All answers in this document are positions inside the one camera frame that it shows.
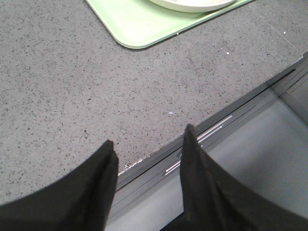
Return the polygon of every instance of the gray countertop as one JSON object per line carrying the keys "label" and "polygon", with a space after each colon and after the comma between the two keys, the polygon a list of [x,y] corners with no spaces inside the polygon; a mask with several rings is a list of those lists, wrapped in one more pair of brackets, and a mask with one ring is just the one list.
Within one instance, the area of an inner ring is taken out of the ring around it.
{"label": "gray countertop", "polygon": [[119,171],[155,153],[300,59],[307,12],[306,0],[257,0],[134,51],[84,0],[0,0],[0,204],[106,139]]}

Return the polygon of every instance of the speckled quartz countertop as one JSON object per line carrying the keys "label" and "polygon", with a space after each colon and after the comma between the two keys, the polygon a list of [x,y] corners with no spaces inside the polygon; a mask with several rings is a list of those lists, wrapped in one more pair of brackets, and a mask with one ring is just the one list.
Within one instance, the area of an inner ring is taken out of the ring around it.
{"label": "speckled quartz countertop", "polygon": [[306,0],[257,0],[134,51],[83,0],[0,0],[0,204],[106,139],[120,171],[158,151],[300,59],[307,12]]}

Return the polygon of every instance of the white bowl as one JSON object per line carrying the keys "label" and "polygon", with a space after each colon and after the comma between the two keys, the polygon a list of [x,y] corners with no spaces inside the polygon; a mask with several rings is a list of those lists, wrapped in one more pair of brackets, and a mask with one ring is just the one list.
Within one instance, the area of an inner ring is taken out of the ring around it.
{"label": "white bowl", "polygon": [[201,13],[218,10],[236,0],[150,0],[162,7],[189,13]]}

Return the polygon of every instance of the light green tray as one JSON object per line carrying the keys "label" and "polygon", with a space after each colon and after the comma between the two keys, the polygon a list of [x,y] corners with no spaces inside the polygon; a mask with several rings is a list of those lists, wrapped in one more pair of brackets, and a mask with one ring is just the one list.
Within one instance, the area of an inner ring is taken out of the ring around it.
{"label": "light green tray", "polygon": [[142,49],[252,0],[237,0],[209,13],[177,12],[149,0],[86,1],[118,43]]}

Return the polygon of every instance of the white plate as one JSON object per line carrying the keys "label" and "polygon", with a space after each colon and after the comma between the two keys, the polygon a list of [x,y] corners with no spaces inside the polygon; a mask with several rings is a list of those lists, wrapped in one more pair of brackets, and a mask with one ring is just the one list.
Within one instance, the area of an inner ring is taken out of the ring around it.
{"label": "white plate", "polygon": [[236,0],[150,0],[162,7],[190,13],[201,13],[218,10]]}

